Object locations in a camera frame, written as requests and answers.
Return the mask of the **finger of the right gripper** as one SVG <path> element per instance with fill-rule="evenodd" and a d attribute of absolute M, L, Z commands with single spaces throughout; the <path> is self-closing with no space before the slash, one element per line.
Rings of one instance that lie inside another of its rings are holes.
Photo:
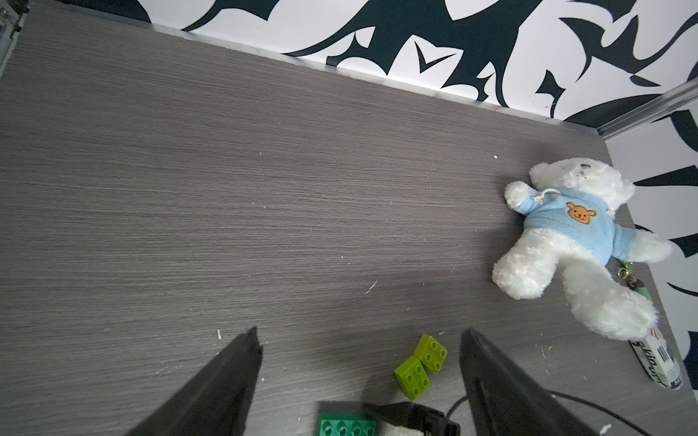
<path fill-rule="evenodd" d="M 375 420 L 418 431 L 423 435 L 461 435 L 461 426 L 458 423 L 447 418 L 443 412 L 418 403 L 410 401 L 386 405 L 364 403 L 363 409 Z"/>

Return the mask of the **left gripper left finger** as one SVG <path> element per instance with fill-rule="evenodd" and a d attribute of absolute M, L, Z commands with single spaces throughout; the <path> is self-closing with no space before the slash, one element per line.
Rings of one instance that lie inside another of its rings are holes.
<path fill-rule="evenodd" d="M 234 338 L 130 435 L 242 435 L 263 361 L 256 327 Z"/>

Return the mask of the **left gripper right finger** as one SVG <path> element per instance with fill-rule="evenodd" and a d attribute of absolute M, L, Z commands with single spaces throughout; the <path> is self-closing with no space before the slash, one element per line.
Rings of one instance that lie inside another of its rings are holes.
<path fill-rule="evenodd" d="M 594 435 L 481 332 L 461 335 L 459 363 L 478 435 Z"/>

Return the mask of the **small lime lego brick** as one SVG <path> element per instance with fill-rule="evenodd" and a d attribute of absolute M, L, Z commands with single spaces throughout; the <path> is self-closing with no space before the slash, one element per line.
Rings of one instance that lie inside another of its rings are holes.
<path fill-rule="evenodd" d="M 431 386 L 425 368 L 421 361 L 414 356 L 409 357 L 395 369 L 394 375 L 401 391 L 410 401 L 418 399 Z"/>
<path fill-rule="evenodd" d="M 433 336 L 423 334 L 413 356 L 416 357 L 433 374 L 440 374 L 448 352 Z"/>

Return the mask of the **dark green lego brick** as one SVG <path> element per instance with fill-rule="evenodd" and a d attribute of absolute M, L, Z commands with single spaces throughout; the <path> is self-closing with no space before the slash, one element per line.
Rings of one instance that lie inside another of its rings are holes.
<path fill-rule="evenodd" d="M 321 413 L 317 436 L 376 436 L 376 421 L 361 413 Z"/>

